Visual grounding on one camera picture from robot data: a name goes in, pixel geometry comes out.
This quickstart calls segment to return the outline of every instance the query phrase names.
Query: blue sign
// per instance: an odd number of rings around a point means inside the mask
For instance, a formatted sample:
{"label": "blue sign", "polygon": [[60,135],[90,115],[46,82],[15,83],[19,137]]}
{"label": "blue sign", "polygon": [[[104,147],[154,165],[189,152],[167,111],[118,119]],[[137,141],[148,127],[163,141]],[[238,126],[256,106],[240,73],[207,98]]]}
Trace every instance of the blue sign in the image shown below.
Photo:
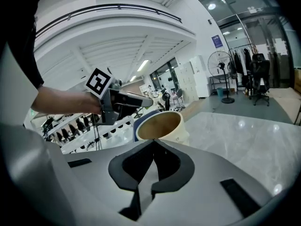
{"label": "blue sign", "polygon": [[219,47],[222,47],[222,46],[223,46],[223,45],[222,45],[221,38],[220,38],[220,36],[218,36],[218,35],[213,36],[213,37],[212,37],[212,41],[213,41],[213,43],[214,43],[214,45],[215,45],[216,48],[219,48]]}

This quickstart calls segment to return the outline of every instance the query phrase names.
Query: paper cup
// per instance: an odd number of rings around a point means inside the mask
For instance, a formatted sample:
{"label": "paper cup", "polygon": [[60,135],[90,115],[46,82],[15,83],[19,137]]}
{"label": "paper cup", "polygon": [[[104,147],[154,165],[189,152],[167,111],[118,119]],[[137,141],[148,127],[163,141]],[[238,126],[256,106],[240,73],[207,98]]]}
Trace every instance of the paper cup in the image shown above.
{"label": "paper cup", "polygon": [[155,114],[143,121],[136,130],[138,140],[162,139],[189,145],[189,133],[183,117],[176,111]]}

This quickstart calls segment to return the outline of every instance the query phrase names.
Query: ceiling light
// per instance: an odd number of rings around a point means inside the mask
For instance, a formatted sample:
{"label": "ceiling light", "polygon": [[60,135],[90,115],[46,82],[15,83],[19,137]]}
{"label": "ceiling light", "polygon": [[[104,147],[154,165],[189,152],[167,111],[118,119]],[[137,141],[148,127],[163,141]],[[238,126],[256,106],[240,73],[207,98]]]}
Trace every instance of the ceiling light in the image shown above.
{"label": "ceiling light", "polygon": [[134,76],[131,78],[130,82],[132,82],[135,78],[136,78],[136,75],[134,75]]}
{"label": "ceiling light", "polygon": [[215,9],[216,5],[214,3],[211,3],[209,6],[208,6],[208,9],[209,10],[212,10],[212,9]]}
{"label": "ceiling light", "polygon": [[142,64],[140,65],[140,67],[139,67],[139,69],[138,69],[137,71],[138,71],[138,72],[141,71],[142,68],[147,64],[147,62],[149,62],[148,59],[144,60],[144,61],[142,62]]}

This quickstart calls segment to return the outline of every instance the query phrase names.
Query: balcony railing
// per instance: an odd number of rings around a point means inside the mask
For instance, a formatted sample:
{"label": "balcony railing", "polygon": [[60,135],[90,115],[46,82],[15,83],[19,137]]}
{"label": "balcony railing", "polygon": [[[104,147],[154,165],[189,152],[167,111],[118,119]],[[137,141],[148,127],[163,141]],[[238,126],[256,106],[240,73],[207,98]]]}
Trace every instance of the balcony railing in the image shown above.
{"label": "balcony railing", "polygon": [[81,8],[76,11],[70,12],[68,14],[65,14],[49,24],[45,25],[41,29],[39,29],[36,33],[36,38],[41,36],[43,33],[48,31],[49,29],[53,28],[54,26],[64,22],[64,21],[69,21],[75,16],[84,14],[84,13],[89,13],[89,12],[94,12],[94,11],[102,11],[102,10],[112,10],[112,9],[130,9],[130,10],[139,10],[139,11],[146,11],[146,12],[151,12],[151,13],[156,13],[161,16],[166,16],[171,19],[174,19],[180,23],[182,23],[181,19],[175,15],[172,15],[170,13],[164,12],[162,10],[156,9],[156,8],[150,8],[147,6],[142,6],[142,5],[134,5],[134,4],[123,4],[123,3],[114,3],[114,4],[102,4],[102,5],[95,5],[95,6],[90,6],[86,8]]}

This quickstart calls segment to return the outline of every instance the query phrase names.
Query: black sleeve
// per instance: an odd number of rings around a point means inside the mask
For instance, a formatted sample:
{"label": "black sleeve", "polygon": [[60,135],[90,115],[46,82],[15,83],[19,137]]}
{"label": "black sleeve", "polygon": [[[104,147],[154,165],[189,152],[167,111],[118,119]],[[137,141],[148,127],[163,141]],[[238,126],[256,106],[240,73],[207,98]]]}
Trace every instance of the black sleeve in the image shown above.
{"label": "black sleeve", "polygon": [[22,13],[17,16],[15,13],[8,14],[7,42],[24,74],[38,88],[44,83],[33,54],[36,35],[34,15],[39,0],[14,1],[22,8]]}

